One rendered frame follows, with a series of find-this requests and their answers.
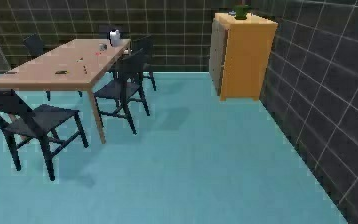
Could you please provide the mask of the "black wooden chair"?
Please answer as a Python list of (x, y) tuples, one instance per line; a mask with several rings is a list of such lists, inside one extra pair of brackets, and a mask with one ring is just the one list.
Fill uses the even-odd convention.
[(156, 82), (154, 78), (152, 59), (153, 59), (153, 37), (151, 35), (143, 36), (132, 42), (132, 50), (137, 51), (142, 49), (144, 51), (143, 71), (147, 72), (144, 78), (149, 79), (152, 83), (153, 89), (156, 89)]
[(47, 52), (47, 48), (38, 34), (29, 35), (23, 40), (23, 43), (33, 59)]
[[(73, 118), (77, 131), (67, 139), (61, 139), (56, 128)], [(53, 158), (68, 144), (81, 137), (83, 146), (89, 146), (79, 111), (41, 104), (32, 109), (13, 89), (0, 89), (0, 130), (17, 171), (21, 170), (18, 150), (37, 139), (48, 171), (49, 179), (55, 180)]]
[[(130, 102), (142, 103), (146, 114), (150, 115), (143, 88), (144, 56), (144, 49), (140, 49), (123, 58), (120, 61), (118, 77), (94, 93), (94, 102), (99, 118), (101, 119), (105, 115), (125, 119), (134, 135), (137, 134), (137, 131), (128, 104)], [(113, 112), (102, 111), (97, 102), (98, 98), (114, 100), (116, 109)]]

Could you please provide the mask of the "orange wooden cupboard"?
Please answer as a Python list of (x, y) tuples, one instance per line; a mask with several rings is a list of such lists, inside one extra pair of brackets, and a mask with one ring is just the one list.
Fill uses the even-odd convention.
[(212, 22), (209, 73), (221, 101), (258, 100), (278, 24), (247, 14), (237, 20), (216, 13)]

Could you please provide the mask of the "white bottle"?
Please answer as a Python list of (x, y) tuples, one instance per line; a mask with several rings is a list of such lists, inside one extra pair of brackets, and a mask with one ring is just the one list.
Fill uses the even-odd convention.
[(116, 47), (121, 40), (120, 31), (118, 29), (109, 32), (109, 40), (112, 47)]

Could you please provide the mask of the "green house plant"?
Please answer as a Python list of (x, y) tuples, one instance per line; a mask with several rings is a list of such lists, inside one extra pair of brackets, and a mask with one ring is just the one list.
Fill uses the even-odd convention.
[(251, 7), (249, 5), (235, 5), (233, 10), (237, 20), (246, 20)]

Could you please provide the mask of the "light brown wooden table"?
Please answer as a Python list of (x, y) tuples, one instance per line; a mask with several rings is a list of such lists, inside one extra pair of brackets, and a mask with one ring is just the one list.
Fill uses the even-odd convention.
[[(99, 44), (107, 45), (105, 51), (99, 50)], [(66, 44), (0, 75), (0, 88), (19, 91), (86, 91), (98, 134), (102, 144), (106, 143), (103, 125), (95, 106), (93, 87), (123, 55), (131, 45), (130, 39), (121, 39), (112, 47), (107, 39), (74, 39)], [(55, 72), (67, 70), (68, 74)]]

